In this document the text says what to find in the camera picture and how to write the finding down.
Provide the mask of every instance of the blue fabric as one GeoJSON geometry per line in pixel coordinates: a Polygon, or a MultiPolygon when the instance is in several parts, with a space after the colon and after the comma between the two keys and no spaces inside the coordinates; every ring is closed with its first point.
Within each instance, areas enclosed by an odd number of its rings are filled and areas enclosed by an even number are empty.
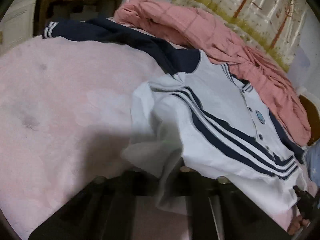
{"type": "Polygon", "coordinates": [[[44,39],[48,30],[50,30],[50,36],[53,38],[61,36],[70,41],[127,44],[148,53],[170,75],[178,72],[192,73],[200,61],[200,51],[198,49],[176,49],[163,39],[138,32],[102,17],[86,22],[60,20],[58,24],[49,29],[45,28],[44,39]]]}
{"type": "Polygon", "coordinates": [[[276,119],[276,117],[273,115],[273,113],[269,110],[269,116],[270,119],[276,129],[276,132],[280,138],[280,141],[292,152],[294,152],[294,156],[300,162],[301,164],[304,164],[303,162],[303,152],[304,150],[300,148],[298,145],[296,145],[293,141],[291,141],[288,137],[287,134],[284,131],[284,128],[282,125],[279,123],[279,121],[276,119]]]}
{"type": "Polygon", "coordinates": [[[310,179],[320,187],[320,140],[305,154],[310,179]]]}

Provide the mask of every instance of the person's hand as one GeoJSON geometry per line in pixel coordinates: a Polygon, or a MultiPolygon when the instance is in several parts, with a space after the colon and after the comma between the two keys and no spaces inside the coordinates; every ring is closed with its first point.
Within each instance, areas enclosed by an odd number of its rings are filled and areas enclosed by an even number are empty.
{"type": "Polygon", "coordinates": [[[307,227],[309,223],[310,221],[308,219],[303,219],[302,215],[298,215],[292,219],[287,232],[290,236],[293,236],[301,228],[301,226],[307,227]]]}

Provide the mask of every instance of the wrinkled fabric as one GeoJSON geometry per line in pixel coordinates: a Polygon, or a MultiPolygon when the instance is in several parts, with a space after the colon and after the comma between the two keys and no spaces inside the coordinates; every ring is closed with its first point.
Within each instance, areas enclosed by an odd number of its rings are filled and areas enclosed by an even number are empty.
{"type": "Polygon", "coordinates": [[[0,57],[0,208],[22,240],[96,176],[130,167],[132,93],[161,75],[127,45],[62,37],[0,57]]]}
{"type": "Polygon", "coordinates": [[[305,158],[311,180],[320,187],[320,140],[308,148],[305,158]]]}
{"type": "Polygon", "coordinates": [[[298,145],[309,141],[307,113],[285,72],[265,53],[246,46],[212,14],[155,0],[128,0],[116,11],[115,20],[175,44],[202,49],[214,64],[228,63],[231,73],[250,81],[298,145]]]}

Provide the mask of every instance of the navy blue sleeve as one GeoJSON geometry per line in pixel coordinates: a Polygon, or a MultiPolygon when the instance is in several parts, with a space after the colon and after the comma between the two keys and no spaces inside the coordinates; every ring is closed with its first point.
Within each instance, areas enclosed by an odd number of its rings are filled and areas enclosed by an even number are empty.
{"type": "Polygon", "coordinates": [[[193,72],[200,61],[198,49],[176,49],[169,42],[138,32],[105,18],[86,22],[61,20],[45,28],[43,38],[61,36],[71,41],[100,41],[127,44],[153,57],[162,69],[174,75],[193,72]]]}
{"type": "Polygon", "coordinates": [[[293,141],[291,141],[287,134],[285,133],[284,128],[282,127],[282,125],[278,122],[278,120],[276,119],[276,117],[273,115],[273,113],[271,113],[271,111],[269,110],[269,116],[270,119],[274,125],[274,127],[276,128],[276,132],[281,140],[281,142],[294,153],[294,156],[296,157],[296,159],[298,160],[298,162],[300,162],[301,164],[303,163],[303,152],[304,150],[299,147],[298,145],[296,145],[293,141]]]}

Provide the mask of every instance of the wall mural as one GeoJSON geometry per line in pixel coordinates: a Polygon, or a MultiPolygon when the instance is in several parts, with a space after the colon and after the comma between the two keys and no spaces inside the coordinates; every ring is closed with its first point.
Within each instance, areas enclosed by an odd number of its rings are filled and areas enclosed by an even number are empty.
{"type": "Polygon", "coordinates": [[[300,41],[308,11],[305,0],[173,0],[202,8],[251,46],[266,51],[287,72],[300,41]]]}

